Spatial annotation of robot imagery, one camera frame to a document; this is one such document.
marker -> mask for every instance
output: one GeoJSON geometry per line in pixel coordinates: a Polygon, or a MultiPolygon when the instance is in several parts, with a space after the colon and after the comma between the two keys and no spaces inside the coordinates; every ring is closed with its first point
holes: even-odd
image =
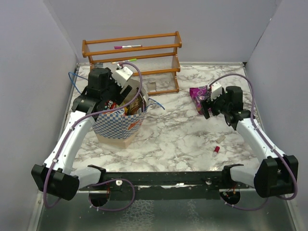
{"type": "Polygon", "coordinates": [[[123,63],[123,62],[133,62],[136,61],[137,59],[128,59],[128,60],[124,60],[124,61],[117,61],[117,62],[111,62],[111,64],[118,64],[118,63],[123,63]]]}
{"type": "Polygon", "coordinates": [[[216,156],[218,154],[219,150],[220,150],[220,148],[218,146],[216,146],[215,150],[213,151],[213,156],[216,156]]]}
{"type": "Polygon", "coordinates": [[[114,48],[115,48],[115,49],[132,48],[132,47],[142,47],[142,45],[131,45],[131,46],[114,46],[114,48]]]}

wall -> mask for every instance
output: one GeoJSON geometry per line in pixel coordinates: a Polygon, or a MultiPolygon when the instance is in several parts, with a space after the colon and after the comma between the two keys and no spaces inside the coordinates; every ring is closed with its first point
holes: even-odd
{"type": "Polygon", "coordinates": [[[308,217],[307,11],[306,0],[282,0],[247,64],[267,134],[299,160],[297,202],[303,218],[308,217]]]}
{"type": "Polygon", "coordinates": [[[76,56],[42,0],[0,3],[0,230],[24,231],[31,168],[56,144],[76,56]]]}
{"type": "Polygon", "coordinates": [[[180,61],[246,62],[280,0],[45,0],[79,60],[82,40],[178,30],[180,61]]]}

blue and white checkered fabric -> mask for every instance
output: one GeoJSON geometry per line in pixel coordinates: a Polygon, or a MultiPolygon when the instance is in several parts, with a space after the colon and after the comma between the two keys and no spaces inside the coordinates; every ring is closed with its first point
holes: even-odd
{"type": "Polygon", "coordinates": [[[133,135],[144,120],[146,113],[137,115],[100,114],[93,125],[96,134],[106,138],[126,139],[133,135]]]}

purple snack bag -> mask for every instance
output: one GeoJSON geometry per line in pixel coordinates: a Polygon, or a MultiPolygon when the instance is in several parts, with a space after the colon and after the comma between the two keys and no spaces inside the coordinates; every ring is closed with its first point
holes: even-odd
{"type": "Polygon", "coordinates": [[[210,97],[211,90],[207,89],[207,85],[198,88],[189,88],[189,95],[191,96],[192,101],[196,106],[198,113],[202,115],[200,101],[210,97]]]}

marble table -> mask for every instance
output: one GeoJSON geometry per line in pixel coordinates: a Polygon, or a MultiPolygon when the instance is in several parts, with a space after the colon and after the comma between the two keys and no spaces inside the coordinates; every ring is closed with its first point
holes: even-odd
{"type": "MultiPolygon", "coordinates": [[[[89,71],[89,66],[81,66],[78,74],[88,77],[89,71]]],[[[244,75],[244,70],[240,64],[182,66],[178,73],[180,92],[152,96],[166,110],[156,105],[149,109],[127,149],[99,143],[91,129],[77,153],[73,168],[96,165],[114,172],[209,171],[222,170],[228,164],[257,167],[258,161],[252,150],[236,131],[226,125],[224,117],[219,115],[206,120],[197,113],[189,96],[189,88],[204,86],[228,73],[244,75]],[[220,151],[213,156],[216,146],[220,151]]],[[[153,80],[156,80],[158,90],[174,87],[168,75],[145,76],[145,87],[153,80]]],[[[224,87],[240,86],[244,91],[245,108],[251,107],[250,89],[244,79],[227,77],[220,80],[220,84],[224,87]]],[[[78,78],[76,85],[82,91],[87,81],[78,78]]],[[[77,96],[78,92],[74,90],[71,104],[77,96]]]]}

